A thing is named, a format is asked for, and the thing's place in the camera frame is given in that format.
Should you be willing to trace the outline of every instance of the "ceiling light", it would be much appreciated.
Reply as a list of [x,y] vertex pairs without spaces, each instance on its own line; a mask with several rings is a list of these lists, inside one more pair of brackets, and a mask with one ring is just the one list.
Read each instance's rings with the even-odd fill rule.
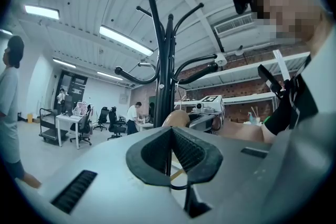
[[71,64],[69,64],[69,63],[67,63],[67,62],[62,62],[62,61],[60,61],[60,60],[56,60],[56,59],[53,59],[53,61],[56,62],[56,63],[60,63],[61,65],[64,65],[64,66],[67,66],[67,67],[76,68],[76,66],[71,65]]
[[25,10],[29,14],[35,14],[59,20],[59,12],[57,9],[25,5]]
[[7,30],[4,30],[4,29],[0,29],[0,32],[5,33],[5,34],[8,34],[8,35],[11,35],[11,36],[13,35],[12,32],[7,31]]
[[151,51],[150,49],[145,48],[144,46],[140,45],[139,43],[135,42],[134,40],[114,31],[111,30],[109,28],[107,28],[106,26],[100,26],[99,28],[99,33],[107,36],[111,39],[114,39],[120,43],[123,43],[126,46],[131,47],[132,49],[135,49],[139,52],[141,52],[142,54],[145,54],[147,56],[150,56],[153,54],[153,51]]
[[118,77],[115,77],[115,76],[112,76],[112,75],[109,75],[109,74],[105,74],[105,73],[102,73],[102,72],[99,72],[97,71],[97,73],[99,75],[103,75],[103,76],[106,76],[106,77],[109,77],[109,78],[112,78],[112,79],[119,79],[119,80],[122,80],[121,78],[118,78]]

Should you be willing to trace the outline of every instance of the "grey shirt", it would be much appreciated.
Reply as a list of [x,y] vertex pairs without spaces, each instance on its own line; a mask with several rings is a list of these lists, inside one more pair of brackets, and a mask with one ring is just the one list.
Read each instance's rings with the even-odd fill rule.
[[9,163],[20,160],[17,135],[18,69],[10,67],[0,75],[0,153]]

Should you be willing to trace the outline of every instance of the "white ceiling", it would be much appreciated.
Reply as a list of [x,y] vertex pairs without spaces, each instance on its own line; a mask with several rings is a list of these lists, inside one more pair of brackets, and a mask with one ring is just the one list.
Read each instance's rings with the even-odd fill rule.
[[[232,0],[156,0],[156,2],[163,25],[166,25],[169,13],[174,15],[176,23],[198,3],[202,2],[205,5],[180,27],[176,37],[175,66],[193,57],[220,51],[213,26],[236,15]],[[25,14],[24,4],[58,9],[60,20]],[[155,63],[158,53],[152,20],[135,10],[138,5],[149,10],[148,0],[13,0],[3,28],[22,35],[28,41],[42,42],[46,46],[51,46],[54,57],[81,66],[91,73],[102,71],[114,74],[114,68],[121,66],[133,76],[146,79],[151,77],[152,70],[140,68],[137,63],[140,60]],[[101,25],[131,37],[154,50],[154,54],[146,57],[101,36],[99,34]],[[260,26],[254,28],[252,30],[242,28],[220,38],[225,51],[235,50],[241,44],[252,46],[272,39],[270,32],[260,35],[260,32],[263,32]]]

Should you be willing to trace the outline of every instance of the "grey machine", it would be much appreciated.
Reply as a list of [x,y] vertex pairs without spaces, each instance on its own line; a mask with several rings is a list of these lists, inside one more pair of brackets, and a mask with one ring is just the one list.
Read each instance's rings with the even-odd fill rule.
[[[45,216],[53,222],[55,215],[69,223],[286,221],[329,175],[335,116],[303,121],[280,133],[272,146],[189,128],[147,130],[97,145],[62,167],[38,193],[50,204]],[[164,174],[170,150],[186,171],[184,187],[171,185]],[[184,208],[171,194],[183,188]]]

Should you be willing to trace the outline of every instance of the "white desk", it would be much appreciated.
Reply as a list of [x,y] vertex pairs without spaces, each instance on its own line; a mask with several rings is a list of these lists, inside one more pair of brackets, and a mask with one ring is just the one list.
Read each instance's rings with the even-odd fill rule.
[[136,129],[139,131],[139,132],[142,132],[143,129],[151,129],[153,128],[153,124],[152,123],[141,123],[141,122],[136,122],[135,125],[137,126]]
[[79,142],[78,142],[78,122],[80,121],[81,117],[73,116],[72,118],[67,115],[58,115],[56,116],[56,124],[57,124],[57,134],[58,134],[58,145],[62,146],[61,140],[61,124],[60,121],[66,121],[70,123],[76,124],[76,148],[79,149]]

